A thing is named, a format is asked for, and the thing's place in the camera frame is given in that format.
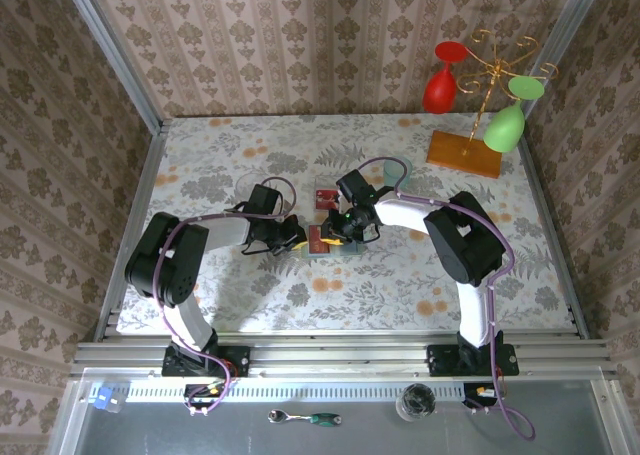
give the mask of metal frame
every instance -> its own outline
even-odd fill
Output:
[[[135,248],[135,241],[142,233],[142,228],[144,227],[144,221],[147,216],[147,207],[151,200],[151,193],[153,192],[153,184],[158,173],[158,167],[160,166],[162,156],[164,155],[164,145],[166,143],[170,125],[170,122],[163,124],[158,136],[151,139],[147,158],[144,162],[144,168],[140,175],[136,195],[133,198],[133,203],[131,204],[129,220],[127,221],[127,226],[122,235],[120,250],[118,251],[116,263],[113,266],[113,271],[111,272],[109,286],[107,287],[107,293],[102,305],[102,310],[100,311],[100,318],[98,319],[98,325],[96,326],[93,338],[95,342],[102,341],[112,311],[119,311],[122,305],[124,293],[127,288],[127,283],[124,279],[124,268],[127,265],[131,252]]]
[[[614,455],[640,453],[638,435],[618,380],[591,382],[600,416]]]
[[[157,135],[161,126],[160,115],[148,97],[144,85],[131,68],[127,55],[118,43],[113,30],[109,27],[100,4],[96,0],[73,0],[73,2],[78,7],[91,34],[100,45],[149,131],[152,135]]]
[[[265,335],[220,334],[222,345],[252,347],[250,378],[272,381],[406,382],[429,379],[426,347],[456,344],[448,334],[335,334]],[[575,334],[506,332],[516,347],[521,375],[516,380],[576,380],[614,378],[602,340],[582,340]],[[94,369],[126,379],[159,376],[169,337],[113,337],[103,343],[78,346],[72,380]],[[489,380],[489,377],[476,377]]]
[[[562,284],[565,302],[569,305],[569,309],[571,311],[571,314],[573,315],[573,321],[576,324],[578,334],[582,338],[590,338],[587,322],[584,318],[584,314],[582,313],[582,308],[580,307],[580,302],[578,301],[578,296],[573,286],[573,282],[571,281],[572,279],[569,272],[569,267],[567,266],[565,258],[562,256],[562,247],[560,245],[558,233],[555,231],[555,225],[553,223],[553,217],[551,216],[551,210],[549,210],[547,199],[544,196],[544,191],[542,190],[540,179],[536,175],[536,169],[533,163],[533,158],[531,156],[531,151],[529,150],[529,145],[527,144],[525,137],[522,137],[520,139],[518,150],[520,151],[522,165],[524,166],[524,171],[527,174],[527,180],[529,181],[529,186],[531,187],[531,192],[533,193],[533,199],[536,203],[536,207],[538,208],[538,213],[540,214],[540,217],[543,221],[542,229],[544,230],[547,241],[549,242],[551,259],[553,260],[553,264],[558,271],[558,279]]]
[[[96,383],[104,382],[108,386],[119,387],[121,392],[124,390],[134,398],[139,398],[132,401],[150,402],[154,400],[148,397],[156,396],[175,398],[178,393],[176,390],[184,386],[186,381],[160,376],[164,349],[169,341],[169,337],[129,336],[110,337],[103,343],[80,344],[49,453],[74,453]],[[591,381],[613,453],[638,453],[633,423],[619,382],[615,380],[616,366],[609,360],[604,341],[583,340],[575,334],[536,332],[507,332],[505,341],[515,345],[521,370],[519,376],[508,377],[510,385],[531,381]],[[291,387],[314,390],[315,387],[344,387],[345,383],[355,383],[358,386],[367,385],[375,391],[417,381],[444,386],[461,381],[489,380],[488,377],[429,376],[425,360],[426,346],[455,343],[454,334],[221,334],[220,343],[253,347],[249,379],[238,386],[241,389],[268,390],[268,396],[271,397],[278,397],[278,390]],[[190,383],[209,381],[189,379]],[[127,386],[136,390],[130,392]],[[149,388],[149,392],[140,397],[140,390]],[[359,397],[350,396],[349,399],[367,401],[371,393],[366,389]],[[255,401],[253,394],[247,401]]]
[[[567,51],[569,44],[573,40],[574,35],[578,31],[582,20],[587,15],[589,8],[594,0],[567,0],[562,7],[562,11],[558,16],[549,37],[544,42],[542,50],[536,59],[531,73],[537,72],[540,66],[545,62],[551,62],[558,65],[564,53]],[[533,110],[537,100],[528,101],[522,104],[524,117],[528,118]]]

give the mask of gray floor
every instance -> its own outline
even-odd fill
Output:
[[[407,423],[392,403],[228,403],[208,417],[179,404],[129,404],[119,414],[89,409],[79,451],[87,455],[330,455],[330,454],[609,454],[591,386],[585,382],[513,383],[508,402],[536,426],[519,440],[502,415],[469,415],[442,406]],[[343,424],[273,425],[267,413],[339,413]]]

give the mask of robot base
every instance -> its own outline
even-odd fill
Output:
[[[243,346],[207,346],[204,353],[228,360],[236,368],[230,368],[232,378],[249,375],[251,349]],[[188,352],[176,343],[171,343],[164,352],[163,377],[216,377],[224,378],[224,370],[216,362]]]
[[[496,335],[496,365],[505,376],[518,375],[518,359],[513,345],[502,342],[502,331]],[[432,377],[491,376],[490,345],[470,345],[458,332],[458,345],[427,346],[429,375]]]

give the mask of wire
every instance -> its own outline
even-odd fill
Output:
[[[507,397],[507,381],[504,378],[504,372],[500,368],[500,365],[496,365],[496,371],[498,372],[498,376],[502,377],[502,388],[503,388],[502,398],[506,398]]]
[[[407,195],[404,194],[400,191],[400,184],[402,183],[402,181],[406,178],[408,170],[407,170],[407,165],[400,160],[399,158],[395,158],[395,157],[375,157],[372,158],[370,160],[367,160],[366,162],[364,162],[362,165],[360,165],[358,167],[358,170],[362,169],[363,167],[369,165],[370,163],[373,162],[377,162],[380,160],[391,160],[394,161],[396,163],[399,163],[402,166],[403,169],[403,174],[402,176],[398,179],[398,181],[396,182],[395,186],[393,187],[393,190],[396,193],[396,196],[398,197],[398,199],[400,200],[405,200],[407,202],[414,202],[414,203],[421,203],[424,205],[434,205],[436,207],[448,207],[451,208],[452,210],[456,210],[457,212],[460,212],[464,215],[467,215],[471,218],[473,218],[474,220],[478,221],[479,223],[481,223],[487,230],[489,230],[499,241],[500,243],[502,243],[502,245],[505,248],[505,251],[507,253],[507,257],[509,258],[509,262],[507,263],[506,266],[504,266],[502,269],[498,270],[496,273],[494,273],[493,275],[491,275],[488,279],[487,279],[487,314],[488,314],[488,324],[489,324],[489,353],[490,353],[490,357],[491,357],[491,379],[493,381],[493,385],[496,391],[496,398],[498,400],[498,405],[500,406],[500,410],[502,411],[502,415],[505,419],[505,421],[507,422],[507,424],[511,427],[511,429],[522,439],[531,442],[533,440],[535,440],[536,438],[536,429],[533,426],[533,423],[531,423],[531,420],[529,420],[526,415],[524,415],[523,413],[507,407],[504,402],[502,401],[502,396],[500,394],[500,385],[499,385],[499,380],[498,380],[498,374],[497,374],[497,370],[496,370],[496,334],[495,334],[495,326],[496,326],[496,310],[495,310],[495,293],[493,291],[493,287],[496,284],[496,280],[498,280],[498,278],[502,277],[503,275],[506,275],[507,273],[509,273],[513,267],[515,266],[515,254],[513,252],[513,248],[511,248],[511,245],[509,245],[509,242],[507,241],[507,239],[504,237],[504,235],[502,235],[502,233],[500,232],[500,230],[498,230],[496,228],[496,226],[489,222],[488,220],[486,220],[485,218],[481,217],[480,215],[478,215],[477,213],[469,210],[468,208],[465,207],[461,207],[459,205],[456,205],[454,203],[449,203],[449,202],[444,202],[441,200],[434,200],[431,198],[423,198],[423,197],[418,197],[415,195]],[[516,417],[520,418],[521,420],[523,420],[526,425],[529,426],[529,429],[531,430],[531,435],[526,435],[525,433],[523,433],[518,427],[515,426],[513,420],[509,417],[509,414],[515,415]]]
[[[233,373],[234,373],[233,378],[234,379],[238,378],[238,369],[236,368],[236,366],[233,363],[231,363],[229,360],[222,360],[222,361],[227,365],[227,368],[233,368]]]
[[[185,342],[184,339],[178,334],[178,332],[176,332],[176,330],[173,328],[173,326],[167,319],[167,316],[164,312],[164,305],[160,301],[160,295],[159,295],[160,272],[162,270],[162,263],[166,258],[166,253],[169,250],[169,247],[171,247],[171,243],[173,242],[173,240],[176,238],[178,233],[180,233],[180,231],[190,223],[202,222],[206,220],[216,220],[218,218],[261,218],[265,220],[274,220],[274,219],[277,219],[280,217],[286,217],[287,215],[289,215],[289,213],[291,213],[291,211],[295,207],[296,202],[298,200],[295,187],[289,180],[283,177],[269,177],[265,180],[265,182],[269,180],[282,180],[287,185],[289,185],[289,188],[291,188],[291,192],[293,194],[293,202],[289,210],[286,210],[282,213],[278,213],[275,215],[258,215],[258,214],[251,214],[251,213],[222,212],[222,213],[212,213],[209,215],[203,215],[200,217],[186,218],[182,220],[180,223],[178,223],[178,225],[175,226],[175,228],[171,231],[171,233],[167,237],[167,240],[164,242],[164,245],[162,246],[162,249],[160,251],[160,255],[158,256],[158,262],[156,263],[156,267],[153,271],[153,279],[152,279],[153,282],[151,287],[151,293],[153,295],[153,299],[156,302],[156,305],[158,306],[158,311],[160,313],[160,317],[162,318],[162,322],[164,323],[165,327],[167,327],[167,330],[169,330],[169,333],[171,333],[171,335],[180,342],[180,345],[182,346],[182,348],[184,348],[185,350],[187,350],[188,352],[194,355],[206,358],[207,360],[211,360],[212,362],[217,363],[220,367],[222,367],[222,370],[224,371],[224,376],[225,376],[224,389],[222,390],[222,393],[220,394],[218,399],[215,402],[213,402],[209,407],[207,407],[208,411],[211,411],[214,408],[216,408],[220,404],[220,402],[222,402],[224,397],[227,396],[227,393],[229,393],[229,388],[231,386],[231,374],[229,373],[229,368],[227,367],[227,365],[218,357],[215,357],[213,355],[201,352],[200,350],[196,350],[190,347],[187,344],[187,342]],[[191,394],[190,398],[187,398],[189,405],[190,405],[189,400],[191,400],[192,398],[193,398],[193,394]]]
[[[375,242],[376,240],[378,240],[380,238],[380,229],[378,228],[377,225],[374,225],[374,229],[375,229],[375,231],[377,233],[377,236],[374,237],[374,238],[370,238],[369,240],[365,240],[364,242],[360,242],[360,243],[362,243],[363,245],[366,245],[367,243]]]
[[[291,213],[291,210],[293,210],[293,207],[296,206],[296,202],[298,201],[298,194],[296,193],[296,189],[293,187],[293,184],[286,178],[275,177],[275,176],[265,178],[260,185],[264,185],[265,183],[270,182],[271,180],[280,180],[281,182],[284,182],[287,185],[289,185],[289,188],[291,189],[291,193],[293,194],[293,202],[291,202],[291,208],[287,210],[287,212],[285,213],[282,212],[282,209],[284,208],[284,198],[282,197],[282,193],[281,193],[280,199],[282,200],[282,205],[280,206],[280,213],[279,213],[279,215],[282,217],[284,217],[285,215],[289,215],[289,213]]]
[[[257,255],[259,253],[267,253],[270,252],[271,249],[270,248],[263,248],[261,250],[254,250],[253,252],[247,252],[247,250],[249,250],[249,247],[245,248],[244,250],[242,250],[240,253],[243,255]]]
[[[193,390],[191,390],[188,394],[186,394],[187,396],[187,401],[185,402],[185,407],[187,407],[188,409],[192,409],[194,408],[193,406],[193,399],[202,395],[206,395],[206,396],[210,396],[211,395],[211,391],[209,389],[210,384],[208,385],[198,385],[197,387],[195,387]],[[214,402],[207,404],[206,408],[207,412],[209,412],[210,410],[213,409],[213,405]]]

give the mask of wooden base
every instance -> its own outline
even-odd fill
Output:
[[[427,162],[484,177],[498,178],[502,154],[491,150],[482,140],[471,140],[469,149],[464,154],[468,140],[469,137],[434,130]]]

